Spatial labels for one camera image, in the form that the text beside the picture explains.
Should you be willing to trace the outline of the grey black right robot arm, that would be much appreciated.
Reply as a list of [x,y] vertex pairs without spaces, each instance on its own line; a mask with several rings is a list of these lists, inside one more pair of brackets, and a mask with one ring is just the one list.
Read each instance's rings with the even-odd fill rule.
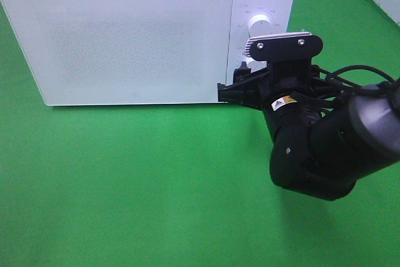
[[242,64],[217,93],[220,102],[263,113],[275,185],[333,201],[399,161],[399,80],[383,78],[360,86],[310,59],[269,62],[255,72]]

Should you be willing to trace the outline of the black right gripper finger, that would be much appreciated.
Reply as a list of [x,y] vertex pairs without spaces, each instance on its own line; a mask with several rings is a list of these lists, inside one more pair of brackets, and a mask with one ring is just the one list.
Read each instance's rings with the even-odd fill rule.
[[259,91],[259,82],[269,80],[269,72],[253,78],[225,85],[217,83],[217,101],[238,104],[252,109],[262,109],[262,96]]
[[269,68],[267,66],[258,71],[252,71],[251,68],[248,67],[247,62],[242,62],[240,67],[234,70],[234,84],[253,78],[255,76],[267,74],[268,72]]

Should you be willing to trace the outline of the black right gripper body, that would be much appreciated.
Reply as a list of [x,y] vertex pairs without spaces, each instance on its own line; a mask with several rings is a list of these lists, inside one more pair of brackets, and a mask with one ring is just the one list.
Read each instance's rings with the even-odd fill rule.
[[260,108],[267,123],[316,123],[329,112],[317,103],[328,85],[311,58],[268,62],[257,75]]

